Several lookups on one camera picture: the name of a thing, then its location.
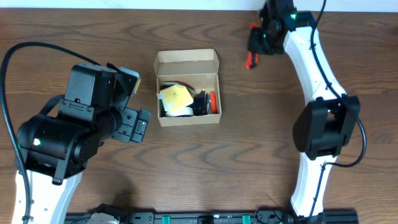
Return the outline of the red utility knife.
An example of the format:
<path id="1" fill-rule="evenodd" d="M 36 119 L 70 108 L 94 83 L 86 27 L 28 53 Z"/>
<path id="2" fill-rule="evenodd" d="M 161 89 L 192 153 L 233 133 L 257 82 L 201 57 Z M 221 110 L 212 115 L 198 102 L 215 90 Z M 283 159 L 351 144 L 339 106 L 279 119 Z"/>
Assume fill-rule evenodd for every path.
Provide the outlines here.
<path id="1" fill-rule="evenodd" d="M 246 59 L 246 68 L 252 69 L 258 64 L 258 55 L 256 53 L 256 37 L 259 26 L 256 23 L 252 23 L 250 26 L 250 35 L 248 39 L 248 57 Z"/>

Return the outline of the green tape roll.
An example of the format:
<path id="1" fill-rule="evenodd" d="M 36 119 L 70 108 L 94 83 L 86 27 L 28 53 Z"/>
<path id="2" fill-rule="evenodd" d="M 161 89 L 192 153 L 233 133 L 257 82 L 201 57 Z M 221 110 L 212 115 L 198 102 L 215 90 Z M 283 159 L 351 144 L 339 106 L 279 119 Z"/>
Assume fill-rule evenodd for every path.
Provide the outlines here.
<path id="1" fill-rule="evenodd" d="M 164 108 L 164 104 L 163 104 L 162 100 L 159 101 L 159 110 L 160 110 L 160 115 L 164 116 L 165 115 L 165 108 Z"/>

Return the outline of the white yellow sticky note pad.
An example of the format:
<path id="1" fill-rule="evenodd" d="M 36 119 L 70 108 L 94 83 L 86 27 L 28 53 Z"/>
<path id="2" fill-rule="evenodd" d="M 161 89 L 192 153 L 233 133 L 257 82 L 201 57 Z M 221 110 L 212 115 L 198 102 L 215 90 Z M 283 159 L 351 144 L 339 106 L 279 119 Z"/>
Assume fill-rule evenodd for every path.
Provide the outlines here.
<path id="1" fill-rule="evenodd" d="M 166 112 L 176 111 L 193 103 L 193 96 L 185 85 L 174 83 L 159 91 L 158 99 Z"/>

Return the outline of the white tape roll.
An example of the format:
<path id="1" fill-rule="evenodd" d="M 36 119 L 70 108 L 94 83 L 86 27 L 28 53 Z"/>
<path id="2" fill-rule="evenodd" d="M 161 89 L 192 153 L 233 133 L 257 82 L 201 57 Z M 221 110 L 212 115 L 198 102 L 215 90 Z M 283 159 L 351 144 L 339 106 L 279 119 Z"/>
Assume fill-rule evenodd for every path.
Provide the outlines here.
<path id="1" fill-rule="evenodd" d="M 193 108 L 189 106 L 170 110 L 165 113 L 166 117 L 190 117 L 193 115 L 194 115 Z"/>

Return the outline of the red stapler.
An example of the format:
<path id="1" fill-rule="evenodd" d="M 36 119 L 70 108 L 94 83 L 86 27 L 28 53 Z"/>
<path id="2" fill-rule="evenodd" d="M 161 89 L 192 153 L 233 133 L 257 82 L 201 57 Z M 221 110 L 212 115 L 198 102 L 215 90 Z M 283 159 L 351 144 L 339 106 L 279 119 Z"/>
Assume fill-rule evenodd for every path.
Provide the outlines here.
<path id="1" fill-rule="evenodd" d="M 212 91 L 206 96 L 207 114 L 217 114 L 216 96 Z"/>

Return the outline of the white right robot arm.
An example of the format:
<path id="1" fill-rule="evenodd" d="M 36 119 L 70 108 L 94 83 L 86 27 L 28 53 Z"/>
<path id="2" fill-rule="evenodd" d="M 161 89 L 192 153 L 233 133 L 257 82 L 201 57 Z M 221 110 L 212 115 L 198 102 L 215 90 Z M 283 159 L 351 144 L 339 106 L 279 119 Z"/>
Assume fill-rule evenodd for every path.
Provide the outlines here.
<path id="1" fill-rule="evenodd" d="M 293 126 L 293 139 L 300 153 L 295 190 L 290 198 L 292 211 L 283 223 L 354 223 L 354 212 L 326 212 L 323 196 L 329 173 L 340 166 L 338 155 L 358 126 L 362 148 L 358 158 L 343 164 L 361 162 L 367 149 L 366 132 L 359 118 L 357 96 L 347 95 L 334 76 L 321 47 L 318 23 L 310 11 L 298 11 L 293 0 L 269 0 L 259 11 L 261 25 L 250 27 L 246 68 L 258 65 L 260 55 L 286 53 L 297 72 L 305 107 Z"/>

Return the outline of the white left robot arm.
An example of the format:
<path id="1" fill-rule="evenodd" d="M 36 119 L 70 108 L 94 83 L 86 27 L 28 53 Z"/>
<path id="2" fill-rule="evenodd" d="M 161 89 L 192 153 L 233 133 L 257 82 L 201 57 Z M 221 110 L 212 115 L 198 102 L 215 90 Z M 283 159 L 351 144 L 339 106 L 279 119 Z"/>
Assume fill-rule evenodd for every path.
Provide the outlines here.
<path id="1" fill-rule="evenodd" d="M 88 160 L 105 140 L 139 144 L 150 111 L 127 108 L 141 78 L 107 64 L 73 66 L 65 95 L 50 99 L 24 122 L 17 145 L 27 169 L 29 223 L 63 223 Z"/>

